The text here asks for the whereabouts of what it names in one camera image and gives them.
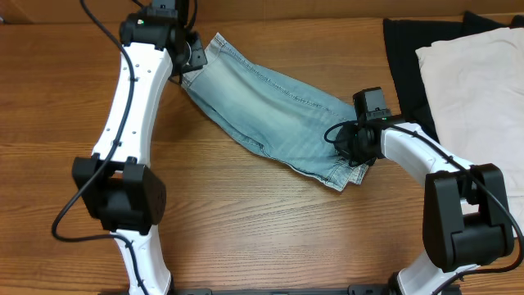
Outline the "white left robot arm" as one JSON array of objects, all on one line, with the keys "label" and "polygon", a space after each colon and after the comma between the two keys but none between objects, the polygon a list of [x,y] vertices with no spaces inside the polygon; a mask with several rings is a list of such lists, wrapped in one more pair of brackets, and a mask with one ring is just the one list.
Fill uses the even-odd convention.
[{"label": "white left robot arm", "polygon": [[173,294],[158,225],[166,187],[151,170],[151,137],[167,82],[207,63],[193,30],[197,3],[153,0],[131,13],[111,40],[120,51],[120,73],[104,130],[90,157],[75,158],[72,175],[89,215],[117,243],[129,294]]}]

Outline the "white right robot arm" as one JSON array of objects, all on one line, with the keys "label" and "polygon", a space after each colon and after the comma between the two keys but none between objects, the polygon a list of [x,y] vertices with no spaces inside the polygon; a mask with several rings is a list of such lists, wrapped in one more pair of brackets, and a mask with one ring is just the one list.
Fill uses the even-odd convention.
[{"label": "white right robot arm", "polygon": [[357,284],[350,294],[459,294],[455,283],[469,275],[515,270],[491,263],[523,251],[523,233],[511,215],[502,171],[474,165],[446,151],[414,123],[398,116],[345,121],[333,126],[335,149],[352,165],[388,159],[424,188],[424,249],[386,284]]}]

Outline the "light blue denim shorts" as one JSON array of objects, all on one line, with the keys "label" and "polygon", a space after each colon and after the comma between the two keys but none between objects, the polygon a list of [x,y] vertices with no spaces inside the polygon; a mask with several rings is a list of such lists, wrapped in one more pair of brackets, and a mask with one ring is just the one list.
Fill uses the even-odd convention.
[{"label": "light blue denim shorts", "polygon": [[183,88],[232,139],[337,191],[362,183],[368,165],[351,166],[324,139],[333,125],[355,120],[353,106],[249,61],[221,34],[205,55],[207,64],[186,74]]}]

